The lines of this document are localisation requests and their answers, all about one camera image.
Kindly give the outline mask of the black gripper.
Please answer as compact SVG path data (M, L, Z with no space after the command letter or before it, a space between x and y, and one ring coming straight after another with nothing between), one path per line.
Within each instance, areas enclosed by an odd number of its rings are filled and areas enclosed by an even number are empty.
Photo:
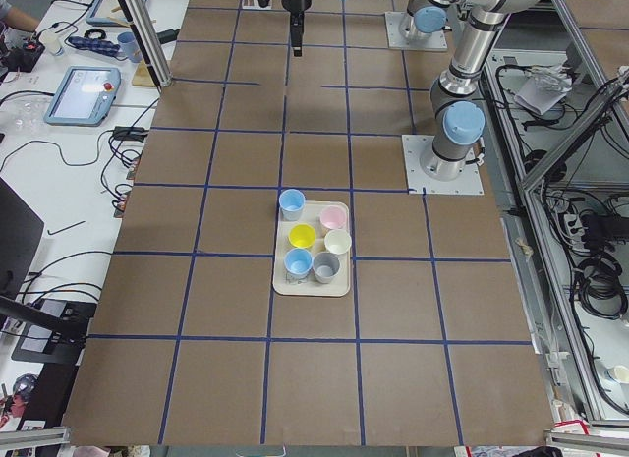
M301 57L303 55L304 12L311 7L311 0L281 0L281 3L286 11L299 12L290 15L290 41L293 56Z

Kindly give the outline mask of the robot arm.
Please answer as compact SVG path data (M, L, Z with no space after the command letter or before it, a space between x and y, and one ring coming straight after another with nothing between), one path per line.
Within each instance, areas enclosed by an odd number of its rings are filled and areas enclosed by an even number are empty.
M428 176L449 182L462 172L468 151L484 131L485 115L468 98L478 87L488 54L509 16L540 0L442 1L473 5L448 69L430 90L437 131L431 147L420 156L420 165Z
M409 42L431 37L445 27L447 8L437 0L408 0L399 25L401 35Z

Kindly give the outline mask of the person hand at desk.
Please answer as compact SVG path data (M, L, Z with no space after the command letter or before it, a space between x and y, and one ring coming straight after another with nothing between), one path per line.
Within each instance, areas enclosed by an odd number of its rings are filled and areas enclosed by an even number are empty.
M16 6L1 10L1 22L12 29L30 33L36 32L39 25L38 19Z

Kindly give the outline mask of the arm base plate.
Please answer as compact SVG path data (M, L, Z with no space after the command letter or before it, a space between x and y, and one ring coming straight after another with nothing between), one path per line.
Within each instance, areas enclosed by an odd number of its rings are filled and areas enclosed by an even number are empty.
M433 152L432 135L403 135L408 192L417 195L482 196L485 191L476 155L444 161Z
M418 31L412 17L406 12L386 12L384 20L390 49L426 52L447 50L446 37L442 30L433 33Z

